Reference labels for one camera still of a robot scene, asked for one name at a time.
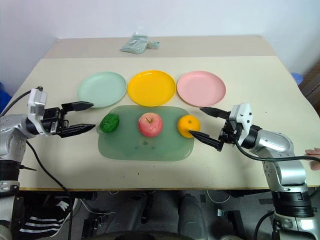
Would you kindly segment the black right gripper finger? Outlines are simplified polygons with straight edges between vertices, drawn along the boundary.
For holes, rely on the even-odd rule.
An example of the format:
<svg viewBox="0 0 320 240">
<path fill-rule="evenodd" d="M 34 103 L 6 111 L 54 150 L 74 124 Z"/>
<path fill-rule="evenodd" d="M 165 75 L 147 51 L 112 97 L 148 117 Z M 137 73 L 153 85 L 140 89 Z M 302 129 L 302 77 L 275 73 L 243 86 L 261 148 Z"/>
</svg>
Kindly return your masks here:
<svg viewBox="0 0 320 240">
<path fill-rule="evenodd" d="M 224 143 L 222 141 L 211 138 L 208 134 L 202 133 L 199 131 L 189 130 L 188 131 L 194 138 L 200 141 L 203 144 L 211 146 L 215 148 L 218 152 L 220 152 L 223 148 Z"/>
<path fill-rule="evenodd" d="M 231 114 L 230 111 L 225 111 L 214 107 L 200 107 L 199 109 L 205 114 L 214 118 L 228 119 Z"/>
</svg>

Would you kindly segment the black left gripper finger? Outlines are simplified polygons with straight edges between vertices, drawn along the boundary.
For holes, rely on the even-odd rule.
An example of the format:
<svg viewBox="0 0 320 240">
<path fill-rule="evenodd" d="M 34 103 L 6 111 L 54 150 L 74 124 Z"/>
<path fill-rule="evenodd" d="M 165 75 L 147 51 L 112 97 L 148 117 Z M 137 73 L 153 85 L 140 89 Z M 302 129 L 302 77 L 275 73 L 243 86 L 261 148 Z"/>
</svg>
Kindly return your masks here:
<svg viewBox="0 0 320 240">
<path fill-rule="evenodd" d="M 77 102 L 70 102 L 64 103 L 61 105 L 64 112 L 79 112 L 87 110 L 94 106 L 93 103 L 87 101 L 77 101 Z"/>
<path fill-rule="evenodd" d="M 92 130 L 95 126 L 95 124 L 80 123 L 68 127 L 62 127 L 57 132 L 57 135 L 61 138 L 77 136 Z"/>
</svg>

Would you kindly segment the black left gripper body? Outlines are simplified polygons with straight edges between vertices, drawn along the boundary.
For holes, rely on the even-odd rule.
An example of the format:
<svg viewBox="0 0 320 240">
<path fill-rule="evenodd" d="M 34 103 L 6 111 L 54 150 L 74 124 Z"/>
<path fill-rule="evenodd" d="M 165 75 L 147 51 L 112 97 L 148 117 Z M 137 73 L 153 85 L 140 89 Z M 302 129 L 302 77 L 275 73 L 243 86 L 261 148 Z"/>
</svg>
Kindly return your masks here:
<svg viewBox="0 0 320 240">
<path fill-rule="evenodd" d="M 45 132 L 51 135 L 67 136 L 69 128 L 69 121 L 66 119 L 67 113 L 67 110 L 59 107 L 45 109 L 41 120 Z"/>
</svg>

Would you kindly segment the bystander bare hand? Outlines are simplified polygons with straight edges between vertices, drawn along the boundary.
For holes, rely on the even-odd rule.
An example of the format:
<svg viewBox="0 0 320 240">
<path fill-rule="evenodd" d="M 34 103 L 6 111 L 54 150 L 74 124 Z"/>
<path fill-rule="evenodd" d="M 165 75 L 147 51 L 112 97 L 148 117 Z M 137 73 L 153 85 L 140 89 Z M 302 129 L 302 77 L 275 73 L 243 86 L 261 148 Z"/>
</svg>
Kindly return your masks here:
<svg viewBox="0 0 320 240">
<path fill-rule="evenodd" d="M 314 149 L 306 149 L 305 153 L 309 157 L 320 158 L 320 149 L 315 147 Z M 320 163 L 318 161 L 312 160 L 310 163 L 310 168 L 313 171 L 318 171 L 320 169 Z"/>
</svg>

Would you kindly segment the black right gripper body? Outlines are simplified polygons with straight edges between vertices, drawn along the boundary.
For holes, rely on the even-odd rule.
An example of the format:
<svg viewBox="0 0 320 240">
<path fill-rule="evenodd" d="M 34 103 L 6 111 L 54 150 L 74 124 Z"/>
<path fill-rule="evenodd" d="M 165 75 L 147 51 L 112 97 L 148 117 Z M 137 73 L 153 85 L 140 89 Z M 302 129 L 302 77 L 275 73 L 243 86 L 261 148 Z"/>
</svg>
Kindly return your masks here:
<svg viewBox="0 0 320 240">
<path fill-rule="evenodd" d="M 228 117 L 222 117 L 222 119 L 225 120 L 225 123 L 218 137 L 219 145 L 235 144 L 240 139 L 244 129 L 243 124 L 230 120 Z"/>
</svg>

